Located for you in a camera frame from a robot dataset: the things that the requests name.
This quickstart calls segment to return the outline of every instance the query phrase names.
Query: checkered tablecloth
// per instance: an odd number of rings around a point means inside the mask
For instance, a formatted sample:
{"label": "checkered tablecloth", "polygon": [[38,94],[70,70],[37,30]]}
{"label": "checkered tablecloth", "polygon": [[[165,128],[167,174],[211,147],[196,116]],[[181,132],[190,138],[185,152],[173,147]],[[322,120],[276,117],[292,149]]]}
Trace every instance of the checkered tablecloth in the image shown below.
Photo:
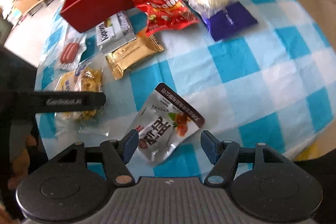
{"label": "checkered tablecloth", "polygon": [[[75,141],[92,146],[121,138],[160,82],[196,108],[206,121],[202,129],[220,140],[234,140],[245,147],[265,142],[289,158],[312,143],[336,115],[335,52],[296,0],[239,1],[259,24],[230,40],[214,42],[202,23],[181,31],[162,31],[156,37],[165,51],[140,63],[121,80],[112,80],[104,68],[104,124],[110,128],[109,137],[71,129],[56,137],[54,114],[37,115],[48,156],[53,157]],[[128,15],[136,32],[145,26],[145,14],[132,9]],[[60,74],[48,58],[48,51],[65,29],[59,11],[51,28],[36,90],[52,89]],[[82,59],[98,52],[93,34],[93,30],[87,32],[88,49]],[[200,147],[200,132],[157,167],[147,165],[138,154],[127,166],[136,178],[204,178],[212,165]],[[238,173],[249,167],[240,166]]]}

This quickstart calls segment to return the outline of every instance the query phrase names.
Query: red snack bag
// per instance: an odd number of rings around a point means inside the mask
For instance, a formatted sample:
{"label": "red snack bag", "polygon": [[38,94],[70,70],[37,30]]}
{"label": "red snack bag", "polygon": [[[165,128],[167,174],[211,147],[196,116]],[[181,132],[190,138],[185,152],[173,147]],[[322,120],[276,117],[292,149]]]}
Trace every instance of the red snack bag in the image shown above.
{"label": "red snack bag", "polygon": [[199,22],[181,0],[133,0],[133,3],[148,16],[146,36],[166,29],[180,30]]}

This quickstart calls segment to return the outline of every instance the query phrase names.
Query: dark blue package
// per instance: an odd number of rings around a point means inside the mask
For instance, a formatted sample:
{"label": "dark blue package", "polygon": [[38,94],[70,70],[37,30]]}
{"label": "dark blue package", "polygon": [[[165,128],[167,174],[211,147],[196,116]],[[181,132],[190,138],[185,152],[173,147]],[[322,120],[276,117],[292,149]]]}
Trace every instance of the dark blue package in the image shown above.
{"label": "dark blue package", "polygon": [[240,2],[230,4],[212,17],[202,20],[215,41],[231,37],[258,23]]}

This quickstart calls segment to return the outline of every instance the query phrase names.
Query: gold wrapper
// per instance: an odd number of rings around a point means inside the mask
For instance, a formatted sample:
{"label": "gold wrapper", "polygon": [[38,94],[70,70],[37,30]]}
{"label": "gold wrapper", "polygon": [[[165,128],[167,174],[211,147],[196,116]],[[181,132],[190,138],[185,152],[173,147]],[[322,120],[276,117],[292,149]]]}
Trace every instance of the gold wrapper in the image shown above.
{"label": "gold wrapper", "polygon": [[114,78],[117,80],[124,76],[124,71],[131,65],[156,52],[162,51],[163,47],[154,36],[137,36],[136,40],[109,53],[105,58]]}

